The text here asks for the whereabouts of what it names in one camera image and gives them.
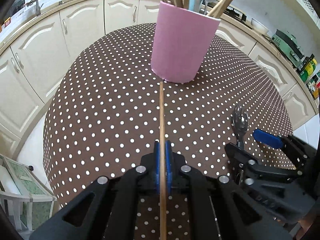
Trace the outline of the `pink utensil holder cup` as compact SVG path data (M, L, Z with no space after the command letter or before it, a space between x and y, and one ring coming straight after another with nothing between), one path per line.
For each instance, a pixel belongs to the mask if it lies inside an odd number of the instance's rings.
M219 19L160 2L151 70L168 82L192 81L219 24Z

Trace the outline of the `metal spoon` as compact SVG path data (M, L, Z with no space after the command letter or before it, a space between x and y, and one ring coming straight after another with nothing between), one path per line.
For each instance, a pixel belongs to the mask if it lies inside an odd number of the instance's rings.
M248 130L248 114L240 104L237 104L232 112L232 125L236 144L239 148L244 149L244 136Z

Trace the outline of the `white bowl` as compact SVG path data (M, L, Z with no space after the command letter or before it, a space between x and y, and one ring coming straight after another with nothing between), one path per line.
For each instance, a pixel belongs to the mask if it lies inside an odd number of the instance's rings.
M262 23L254 18L251 19L251 26L254 31L261 35L266 35L269 32L269 29L267 27L265 27Z

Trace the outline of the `green toaster oven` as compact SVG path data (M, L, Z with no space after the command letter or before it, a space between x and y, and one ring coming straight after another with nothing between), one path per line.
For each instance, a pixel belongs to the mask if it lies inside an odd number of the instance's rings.
M300 46L297 45L297 40L294 35L288 31L277 29L271 40L294 67L298 68L301 65L304 54L300 51Z

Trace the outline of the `black gas stove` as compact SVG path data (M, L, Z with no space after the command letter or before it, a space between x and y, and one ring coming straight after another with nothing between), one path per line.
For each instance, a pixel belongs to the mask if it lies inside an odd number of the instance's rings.
M206 11L207 13L213 9L213 7L216 5L216 3L208 3L207 7L205 5L205 2L202 1L202 4L200 6L200 13L203 13ZM230 18L233 18L234 20L240 22L241 24L247 26L249 29L252 29L251 22L247 19L247 15L242 12L240 9L236 9L232 6L229 6L223 13L223 15L227 15Z

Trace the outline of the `kitchen faucet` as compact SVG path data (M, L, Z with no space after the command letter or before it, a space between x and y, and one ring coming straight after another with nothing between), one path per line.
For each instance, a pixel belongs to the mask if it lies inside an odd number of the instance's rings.
M29 2L25 2L23 14L27 18L40 16L41 7L39 6L39 0L30 0Z

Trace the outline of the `green yellow bottle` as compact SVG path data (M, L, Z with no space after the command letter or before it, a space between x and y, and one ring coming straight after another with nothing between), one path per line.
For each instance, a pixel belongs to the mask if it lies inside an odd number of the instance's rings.
M315 56L313 54L310 55L310 57L306 57L302 63L302 66L299 70L297 70L297 73L300 77L300 79L305 82L309 76L314 72L317 66L317 60L315 59Z

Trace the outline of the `brown polka dot tablecloth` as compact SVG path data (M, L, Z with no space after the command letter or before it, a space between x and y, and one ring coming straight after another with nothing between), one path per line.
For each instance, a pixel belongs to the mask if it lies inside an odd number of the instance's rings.
M85 49L46 115L44 169L61 210L32 239L290 239L232 179L236 141L263 167L279 151L257 128L291 133L284 102L242 51L215 37L196 77L162 81L150 66L156 26L113 31Z

